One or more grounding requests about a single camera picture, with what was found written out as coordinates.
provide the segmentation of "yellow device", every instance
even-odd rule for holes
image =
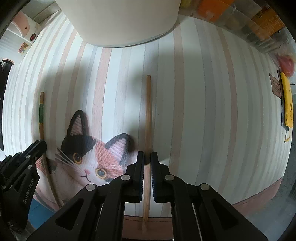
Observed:
[[[282,72],[281,81],[283,83],[284,97],[285,97],[285,123],[288,127],[293,127],[293,100],[290,82],[287,76]]]

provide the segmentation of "wooden stick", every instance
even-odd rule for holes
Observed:
[[[150,198],[151,198],[151,164],[150,154],[151,148],[151,124],[152,124],[152,108],[151,108],[151,76],[147,75],[146,83],[146,126],[145,126],[145,161],[149,161],[144,166],[144,203],[143,203],[143,224],[142,232],[147,231],[147,222],[150,211]]]
[[[44,140],[43,104],[44,104],[44,92],[41,92],[40,93],[40,102],[39,102],[39,135],[40,135],[40,140]],[[58,207],[61,208],[62,205],[59,202],[59,198],[57,195],[57,191],[54,187],[54,182],[52,180],[52,176],[49,174],[46,152],[42,155],[42,162],[43,162],[45,174],[46,174],[50,189],[52,190],[52,194],[54,196],[54,199],[55,199]]]
[[[287,131],[286,131],[286,135],[285,135],[284,143],[286,143],[288,140],[290,140],[290,137],[291,137],[290,129],[291,129],[291,128],[289,128],[289,130],[288,130],[288,132],[289,132],[289,137],[288,137],[287,139],[286,139],[286,137],[287,137]]]

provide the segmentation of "cat mouth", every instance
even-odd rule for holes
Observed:
[[[80,177],[85,177],[89,182],[91,182],[88,178],[87,178],[87,174],[85,176],[80,176]]]

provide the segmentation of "red object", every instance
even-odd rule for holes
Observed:
[[[291,77],[294,73],[294,62],[289,55],[277,56],[279,67],[281,71],[287,76]]]
[[[36,37],[36,34],[32,34],[30,37],[30,40],[33,41],[35,39],[35,37]]]

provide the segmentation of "plastic container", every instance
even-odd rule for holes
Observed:
[[[175,24],[181,0],[56,0],[92,45],[123,47],[155,39]]]

